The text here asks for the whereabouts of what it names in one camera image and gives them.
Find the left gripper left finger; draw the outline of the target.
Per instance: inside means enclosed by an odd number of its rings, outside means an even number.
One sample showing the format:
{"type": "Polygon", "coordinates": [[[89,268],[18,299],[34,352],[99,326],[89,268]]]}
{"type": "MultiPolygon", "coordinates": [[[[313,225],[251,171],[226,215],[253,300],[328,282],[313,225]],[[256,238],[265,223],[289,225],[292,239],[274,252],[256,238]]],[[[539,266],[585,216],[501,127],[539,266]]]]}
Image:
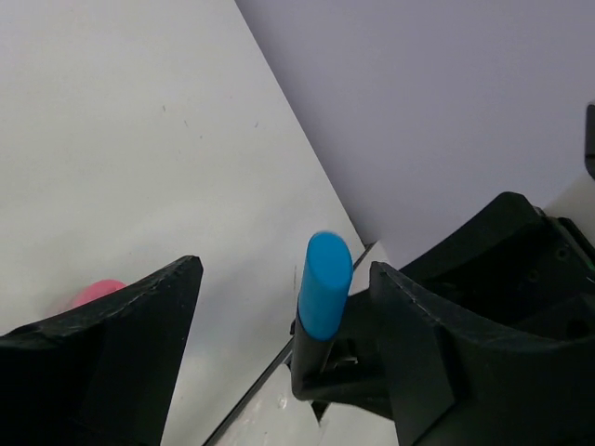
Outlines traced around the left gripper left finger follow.
{"type": "Polygon", "coordinates": [[[5,445],[157,445],[203,266],[183,256],[144,279],[1,338],[5,445]]]}

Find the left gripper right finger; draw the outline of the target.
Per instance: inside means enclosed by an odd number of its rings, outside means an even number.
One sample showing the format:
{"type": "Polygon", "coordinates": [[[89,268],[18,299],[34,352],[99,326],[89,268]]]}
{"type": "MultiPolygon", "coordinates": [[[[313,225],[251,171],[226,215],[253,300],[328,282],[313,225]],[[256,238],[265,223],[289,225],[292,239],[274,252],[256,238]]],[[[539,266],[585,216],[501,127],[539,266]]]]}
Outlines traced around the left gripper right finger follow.
{"type": "Polygon", "coordinates": [[[391,266],[370,269],[378,346],[402,445],[590,445],[594,340],[481,317],[391,266]]]}

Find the blue highlighter marker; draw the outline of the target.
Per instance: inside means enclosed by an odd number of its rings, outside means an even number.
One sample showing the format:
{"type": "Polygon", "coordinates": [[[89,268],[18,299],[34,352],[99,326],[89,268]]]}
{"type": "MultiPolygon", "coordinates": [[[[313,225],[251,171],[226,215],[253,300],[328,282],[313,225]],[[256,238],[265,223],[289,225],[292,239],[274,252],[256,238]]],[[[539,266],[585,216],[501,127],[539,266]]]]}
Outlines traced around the blue highlighter marker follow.
{"type": "Polygon", "coordinates": [[[319,376],[334,344],[352,282],[349,247],[334,232],[309,240],[297,311],[291,358],[291,386],[299,400],[315,400],[319,376]]]}

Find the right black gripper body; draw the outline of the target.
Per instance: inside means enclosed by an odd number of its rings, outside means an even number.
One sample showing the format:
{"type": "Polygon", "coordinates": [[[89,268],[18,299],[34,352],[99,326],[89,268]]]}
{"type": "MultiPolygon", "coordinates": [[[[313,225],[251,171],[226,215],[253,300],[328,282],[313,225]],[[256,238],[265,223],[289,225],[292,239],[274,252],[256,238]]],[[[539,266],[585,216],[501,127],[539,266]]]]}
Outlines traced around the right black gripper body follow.
{"type": "MultiPolygon", "coordinates": [[[[504,192],[401,269],[421,287],[490,321],[540,337],[594,340],[594,248],[575,223],[504,192]]],[[[348,297],[314,401],[392,417],[368,287],[348,297]]]]}

